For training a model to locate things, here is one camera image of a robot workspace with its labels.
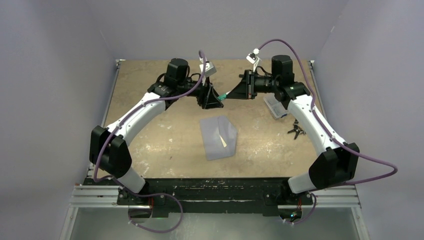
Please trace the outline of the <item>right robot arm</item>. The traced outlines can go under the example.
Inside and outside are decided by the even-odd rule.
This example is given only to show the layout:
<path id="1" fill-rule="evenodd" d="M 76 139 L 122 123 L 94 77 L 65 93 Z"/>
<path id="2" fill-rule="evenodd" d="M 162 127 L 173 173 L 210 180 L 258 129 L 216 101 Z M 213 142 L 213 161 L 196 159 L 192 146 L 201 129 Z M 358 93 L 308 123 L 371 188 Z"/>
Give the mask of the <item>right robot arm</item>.
<path id="1" fill-rule="evenodd" d="M 288 55 L 271 59 L 271 72 L 257 73 L 260 58 L 250 53 L 246 59 L 253 65 L 246 69 L 240 83 L 227 94 L 228 99 L 249 100 L 259 93 L 272 93 L 274 98 L 291 113 L 309 136 L 317 159 L 308 172 L 290 177 L 280 196 L 288 204 L 300 198 L 301 193 L 321 190 L 351 180 L 356 172 L 359 151 L 355 143 L 347 143 L 322 117 L 313 103 L 313 95 L 302 82 L 295 81 L 293 61 Z"/>

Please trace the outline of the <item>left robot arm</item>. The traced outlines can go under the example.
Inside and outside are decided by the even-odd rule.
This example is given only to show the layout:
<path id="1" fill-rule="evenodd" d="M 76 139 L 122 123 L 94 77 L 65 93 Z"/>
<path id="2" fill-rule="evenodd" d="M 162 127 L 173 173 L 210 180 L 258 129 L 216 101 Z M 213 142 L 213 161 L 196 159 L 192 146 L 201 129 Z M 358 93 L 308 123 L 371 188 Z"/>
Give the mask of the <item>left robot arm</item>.
<path id="1" fill-rule="evenodd" d="M 90 134 L 89 161 L 95 166 L 93 179 L 117 180 L 138 205 L 149 199 L 149 183 L 132 167 L 129 145 L 155 117 L 183 97 L 195 97 L 202 109 L 222 108 L 210 76 L 216 73 L 213 63 L 200 58 L 198 80 L 190 75 L 189 63 L 173 58 L 166 71 L 147 89 L 141 100 L 128 112 L 106 127 L 96 126 Z"/>

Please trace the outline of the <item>cream letter paper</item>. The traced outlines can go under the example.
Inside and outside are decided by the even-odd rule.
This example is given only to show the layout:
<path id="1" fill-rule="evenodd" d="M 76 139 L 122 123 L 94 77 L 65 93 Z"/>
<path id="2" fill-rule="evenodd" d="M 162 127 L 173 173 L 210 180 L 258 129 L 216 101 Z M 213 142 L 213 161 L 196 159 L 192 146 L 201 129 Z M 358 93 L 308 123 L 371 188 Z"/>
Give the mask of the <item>cream letter paper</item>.
<path id="1" fill-rule="evenodd" d="M 227 147 L 226 141 L 224 140 L 224 138 L 221 135 L 219 135 L 219 137 L 220 137 L 220 140 L 221 140 L 223 147 L 226 148 Z"/>

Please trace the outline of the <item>grey envelope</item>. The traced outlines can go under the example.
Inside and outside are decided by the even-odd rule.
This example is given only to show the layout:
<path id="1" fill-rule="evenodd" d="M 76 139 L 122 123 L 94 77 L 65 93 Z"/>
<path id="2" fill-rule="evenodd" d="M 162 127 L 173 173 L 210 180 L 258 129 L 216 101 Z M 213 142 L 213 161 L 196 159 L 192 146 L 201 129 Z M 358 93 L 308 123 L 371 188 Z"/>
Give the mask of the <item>grey envelope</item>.
<path id="1" fill-rule="evenodd" d="M 199 126 L 208 161 L 228 158 L 236 154 L 238 131 L 226 116 L 201 119 Z M 220 135 L 226 141 L 227 147 L 223 147 Z"/>

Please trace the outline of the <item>white green glue stick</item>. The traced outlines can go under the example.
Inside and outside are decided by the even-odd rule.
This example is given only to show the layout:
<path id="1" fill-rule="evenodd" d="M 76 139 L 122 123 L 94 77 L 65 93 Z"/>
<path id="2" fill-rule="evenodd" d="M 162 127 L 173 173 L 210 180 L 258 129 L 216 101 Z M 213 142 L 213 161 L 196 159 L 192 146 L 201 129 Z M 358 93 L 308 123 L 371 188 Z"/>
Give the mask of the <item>white green glue stick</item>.
<path id="1" fill-rule="evenodd" d="M 218 98 L 220 101 L 223 101 L 223 100 L 225 100 L 225 99 L 227 98 L 228 94 L 230 94 L 230 93 L 231 93 L 231 92 L 230 92 L 230 91 L 228 91 L 228 92 L 226 92 L 226 93 L 223 93 L 223 94 L 219 95 L 217 98 Z"/>

